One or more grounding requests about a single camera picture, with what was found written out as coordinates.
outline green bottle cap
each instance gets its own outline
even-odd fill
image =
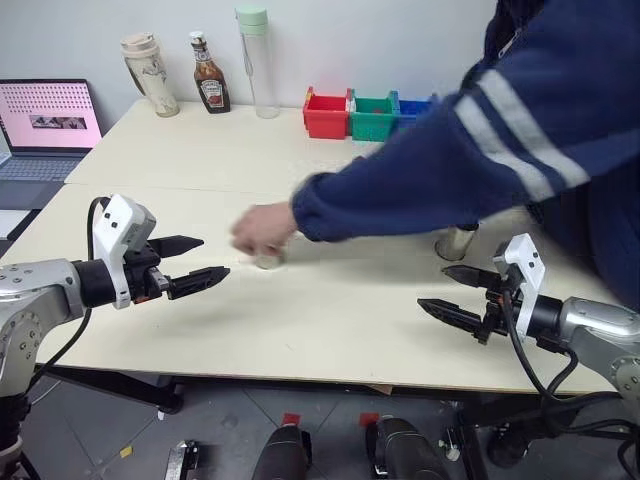
[[[236,18],[240,32],[249,35],[265,35],[267,33],[267,9],[262,7],[238,7]]]

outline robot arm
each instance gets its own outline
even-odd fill
[[[466,265],[443,272],[454,280],[486,288],[484,317],[439,299],[420,299],[429,314],[473,334],[486,344],[491,333],[507,335],[503,295],[511,292],[515,331],[554,353],[573,350],[580,363],[606,378],[640,424],[640,315],[624,307],[571,297],[566,301],[538,295],[544,264],[527,234],[514,237],[494,256],[498,273]]]
[[[25,393],[47,333],[83,317],[87,309],[108,303],[121,309],[162,292],[174,300],[210,288],[229,274],[228,268],[208,267],[176,279],[163,275],[158,269],[162,258],[204,242],[179,235],[148,240],[156,221],[146,208],[120,195],[104,203],[93,227],[95,258],[0,267],[0,478],[11,474],[20,455]]]

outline laptop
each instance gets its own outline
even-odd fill
[[[42,209],[102,135],[86,80],[0,80],[0,209]]]

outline white table surface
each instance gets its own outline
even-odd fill
[[[116,311],[104,306],[61,365],[261,379],[303,379],[499,391],[532,391],[507,339],[489,346],[424,313],[419,297],[442,298],[483,312],[483,291],[440,273],[437,233],[366,238],[337,245],[295,238],[289,260],[261,271],[234,251],[228,230],[252,203],[270,194],[66,185],[2,259],[86,258],[85,215],[90,200],[113,192],[135,198],[157,217],[153,236],[184,234],[206,244],[161,264],[179,275],[224,264],[220,285],[177,301],[155,300]],[[547,264],[542,293],[613,301],[602,282],[547,240],[523,211],[483,223],[465,263],[490,268],[497,244],[528,231]],[[39,355],[46,361],[78,321],[55,329]],[[566,361],[530,341],[527,351],[544,381]],[[567,391],[610,389],[578,370]]]
[[[251,106],[234,105],[220,115],[207,113],[200,102],[180,108],[175,117],[160,118],[147,100],[136,102],[66,182],[288,198],[311,173],[338,170],[381,145],[309,138],[300,109],[283,108],[265,120]]]

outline navy blue sweater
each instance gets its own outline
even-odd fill
[[[536,204],[640,309],[639,186],[640,2],[501,0],[460,92],[292,205],[308,238],[339,241]]]

